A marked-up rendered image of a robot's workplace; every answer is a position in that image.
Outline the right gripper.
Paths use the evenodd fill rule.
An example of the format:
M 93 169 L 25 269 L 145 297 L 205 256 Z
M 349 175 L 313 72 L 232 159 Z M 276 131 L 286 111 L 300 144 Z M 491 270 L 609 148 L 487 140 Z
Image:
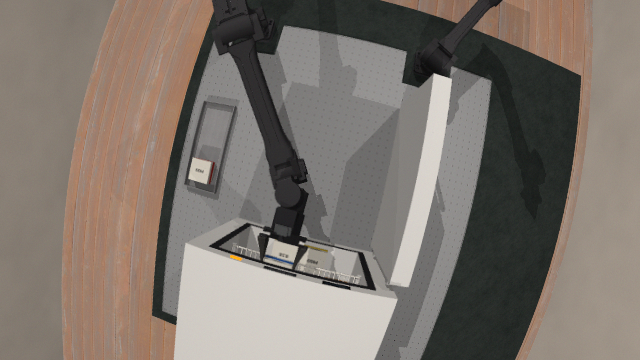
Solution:
M 308 247 L 299 245 L 299 242 L 306 243 L 307 237 L 298 236 L 298 235 L 294 235 L 294 234 L 291 234 L 290 237 L 288 237 L 288 236 L 287 237 L 283 237 L 283 236 L 279 236 L 278 237 L 278 235 L 276 235 L 277 233 L 274 233 L 274 229 L 271 228 L 271 227 L 268 227 L 268 226 L 264 226 L 263 231 L 264 232 L 269 232 L 270 235 L 265 235 L 265 234 L 260 233 L 259 236 L 257 237 L 259 250 L 260 250 L 260 260 L 263 261 L 263 258 L 265 257 L 265 253 L 266 253 L 266 249 L 267 249 L 269 238 L 276 239 L 276 240 L 278 239 L 279 242 L 283 242 L 283 243 L 294 245 L 294 246 L 298 247 L 297 254 L 296 254 L 293 266 L 292 266 L 292 269 L 295 270 L 297 263 L 300 261 L 300 259 L 303 257 L 303 255 L 308 250 Z M 264 251 L 265 251 L 265 253 L 264 253 Z

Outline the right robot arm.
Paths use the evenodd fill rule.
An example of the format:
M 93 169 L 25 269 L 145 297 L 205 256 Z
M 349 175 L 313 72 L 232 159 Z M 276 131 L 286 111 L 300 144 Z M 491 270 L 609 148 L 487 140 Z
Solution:
M 309 193 L 298 184 L 308 182 L 308 172 L 304 159 L 298 159 L 282 129 L 256 49 L 257 41 L 270 39 L 275 21 L 265 19 L 262 6 L 249 9 L 246 0 L 212 0 L 212 3 L 217 24 L 212 36 L 218 54 L 229 52 L 238 67 L 264 141 L 275 199 L 288 208 L 276 208 L 271 228 L 284 237 L 290 237 L 292 230 L 292 234 L 300 236 L 305 215 L 298 212 L 304 213 Z M 240 38 L 246 40 L 229 46 Z

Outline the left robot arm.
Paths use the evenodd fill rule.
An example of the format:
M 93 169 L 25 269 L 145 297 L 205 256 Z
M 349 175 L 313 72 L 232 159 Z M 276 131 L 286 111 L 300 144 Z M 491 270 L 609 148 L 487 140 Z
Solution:
M 447 71 L 458 59 L 454 53 L 459 43 L 483 15 L 490 8 L 496 7 L 501 1 L 502 0 L 478 0 L 448 35 L 440 40 L 434 38 L 423 51 L 418 50 L 416 52 L 414 72 L 429 77 L 434 73 L 446 77 Z M 425 63 L 423 64 L 422 62 Z

